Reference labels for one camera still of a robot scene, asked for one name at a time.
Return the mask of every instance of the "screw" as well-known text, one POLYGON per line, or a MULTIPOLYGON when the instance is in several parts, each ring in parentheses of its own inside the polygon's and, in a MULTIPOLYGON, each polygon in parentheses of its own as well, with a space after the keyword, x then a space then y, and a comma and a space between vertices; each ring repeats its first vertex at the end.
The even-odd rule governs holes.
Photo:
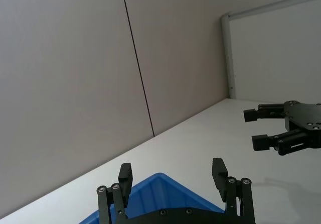
POLYGON ((192 212, 193 212, 192 209, 190 209, 190 208, 186 209, 186 213, 187 213, 188 215, 192 214, 192 212))
POLYGON ((235 179, 234 179, 234 178, 229 178, 229 182, 230 182, 230 183, 234 183, 234 182, 235 182, 235 179))
POLYGON ((118 185, 118 184, 115 184, 115 185, 112 186, 112 188, 113 188, 114 190, 117 190, 117 189, 119 188, 119 185, 118 185))
POLYGON ((250 182, 249 179, 244 179, 244 180, 243 180, 243 183, 244 183, 244 184, 249 184, 249 183, 251 183, 251 182, 250 182))
POLYGON ((160 215, 166 215, 166 210, 160 210, 160 215))

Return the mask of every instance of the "white table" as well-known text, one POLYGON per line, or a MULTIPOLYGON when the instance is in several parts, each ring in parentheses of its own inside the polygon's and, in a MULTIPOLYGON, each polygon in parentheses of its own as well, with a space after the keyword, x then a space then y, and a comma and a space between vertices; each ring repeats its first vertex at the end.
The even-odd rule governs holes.
POLYGON ((283 120, 245 123, 243 110, 257 105, 226 99, 17 210, 0 224, 80 222, 98 209, 96 188, 116 182, 123 162, 131 162, 134 184, 163 172, 224 208, 211 175, 213 157, 223 158, 229 175, 253 181, 258 224, 319 224, 321 150, 287 156, 272 150, 254 152, 252 135, 285 131, 283 120))

